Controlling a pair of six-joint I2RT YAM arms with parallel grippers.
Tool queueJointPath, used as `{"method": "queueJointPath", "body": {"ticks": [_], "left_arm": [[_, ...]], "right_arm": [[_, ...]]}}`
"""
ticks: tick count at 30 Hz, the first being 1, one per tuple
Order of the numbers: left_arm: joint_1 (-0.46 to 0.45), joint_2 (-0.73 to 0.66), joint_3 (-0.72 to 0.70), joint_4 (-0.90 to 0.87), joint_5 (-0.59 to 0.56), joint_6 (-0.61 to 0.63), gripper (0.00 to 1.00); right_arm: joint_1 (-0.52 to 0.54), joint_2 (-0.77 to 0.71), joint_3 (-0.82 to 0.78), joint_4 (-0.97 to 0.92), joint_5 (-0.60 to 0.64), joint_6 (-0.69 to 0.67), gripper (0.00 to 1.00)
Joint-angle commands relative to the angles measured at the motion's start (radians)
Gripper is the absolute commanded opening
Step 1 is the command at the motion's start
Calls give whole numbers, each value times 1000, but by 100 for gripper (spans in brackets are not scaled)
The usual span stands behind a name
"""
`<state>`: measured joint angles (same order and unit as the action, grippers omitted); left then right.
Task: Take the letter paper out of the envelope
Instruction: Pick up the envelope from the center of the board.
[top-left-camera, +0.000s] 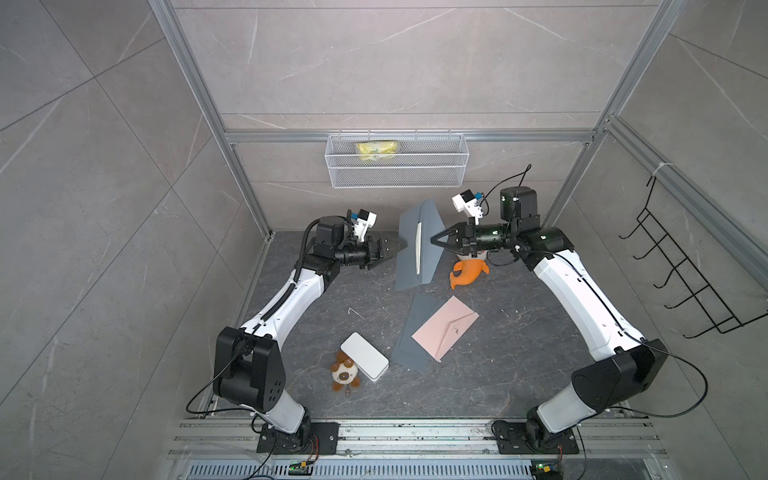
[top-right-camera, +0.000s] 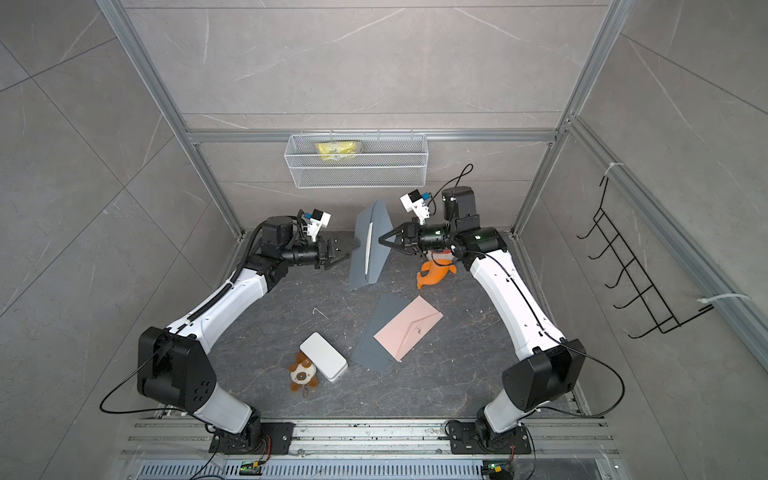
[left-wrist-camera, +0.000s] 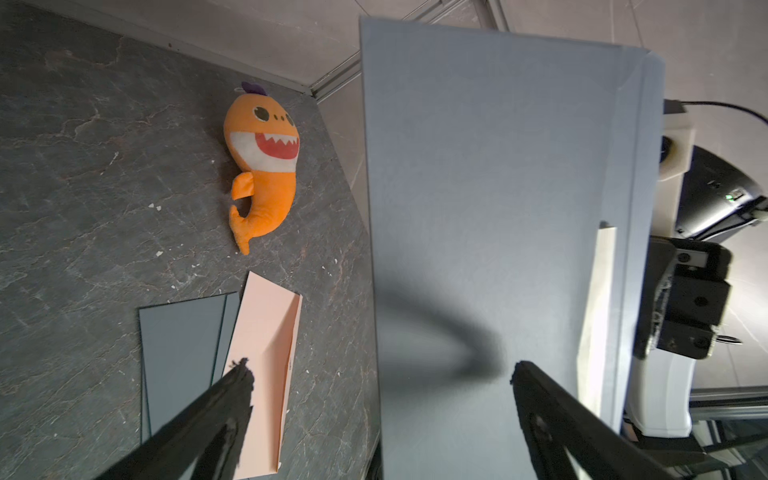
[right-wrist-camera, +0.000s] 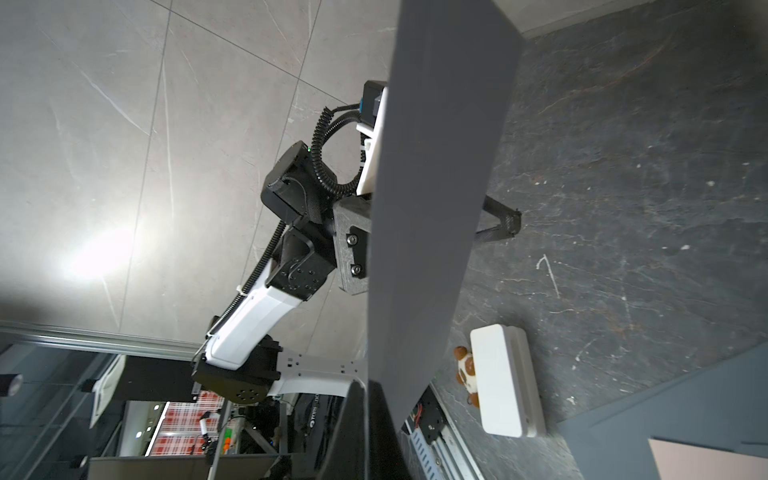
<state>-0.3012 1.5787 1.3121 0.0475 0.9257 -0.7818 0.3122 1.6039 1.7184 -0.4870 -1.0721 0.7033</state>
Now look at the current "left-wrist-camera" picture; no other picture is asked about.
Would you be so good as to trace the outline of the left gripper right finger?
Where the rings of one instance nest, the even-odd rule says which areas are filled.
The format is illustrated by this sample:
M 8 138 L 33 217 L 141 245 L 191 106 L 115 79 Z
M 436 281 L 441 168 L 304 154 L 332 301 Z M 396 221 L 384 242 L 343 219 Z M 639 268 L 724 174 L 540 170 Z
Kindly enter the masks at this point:
M 656 461 L 620 437 L 530 361 L 511 378 L 521 429 L 539 479 L 669 479 Z

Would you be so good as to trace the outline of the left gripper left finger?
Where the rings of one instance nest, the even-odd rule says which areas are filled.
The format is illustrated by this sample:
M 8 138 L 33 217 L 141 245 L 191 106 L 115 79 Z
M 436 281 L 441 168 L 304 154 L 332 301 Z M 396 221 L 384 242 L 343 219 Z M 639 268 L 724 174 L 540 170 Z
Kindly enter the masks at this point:
M 241 359 L 156 435 L 99 475 L 108 479 L 232 479 L 244 445 L 254 376 Z

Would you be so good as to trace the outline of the grey envelope front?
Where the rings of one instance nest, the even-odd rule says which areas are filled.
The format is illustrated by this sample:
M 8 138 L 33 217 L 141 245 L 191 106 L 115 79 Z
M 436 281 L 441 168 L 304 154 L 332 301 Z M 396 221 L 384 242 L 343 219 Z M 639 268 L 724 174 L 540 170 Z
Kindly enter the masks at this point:
M 600 418 L 620 425 L 665 65 L 641 48 L 360 24 L 388 479 L 531 479 L 510 379 L 570 393 L 598 231 L 616 231 Z

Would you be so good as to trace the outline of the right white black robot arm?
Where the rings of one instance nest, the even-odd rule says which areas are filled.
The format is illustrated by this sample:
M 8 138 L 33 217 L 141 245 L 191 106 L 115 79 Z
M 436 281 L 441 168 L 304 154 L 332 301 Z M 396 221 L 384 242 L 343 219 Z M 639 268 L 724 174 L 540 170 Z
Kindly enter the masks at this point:
M 731 286 L 722 242 L 767 219 L 763 188 L 695 144 L 692 102 L 665 100 L 625 414 L 638 436 L 686 438 L 695 365 L 720 341 Z

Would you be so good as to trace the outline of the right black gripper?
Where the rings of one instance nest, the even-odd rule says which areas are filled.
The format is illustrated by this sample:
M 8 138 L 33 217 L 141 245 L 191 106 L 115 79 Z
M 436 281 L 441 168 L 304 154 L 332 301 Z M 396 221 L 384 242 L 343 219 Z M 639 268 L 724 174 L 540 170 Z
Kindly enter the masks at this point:
M 731 286 L 731 252 L 713 242 L 649 238 L 634 357 L 654 349 L 693 360 L 711 355 Z

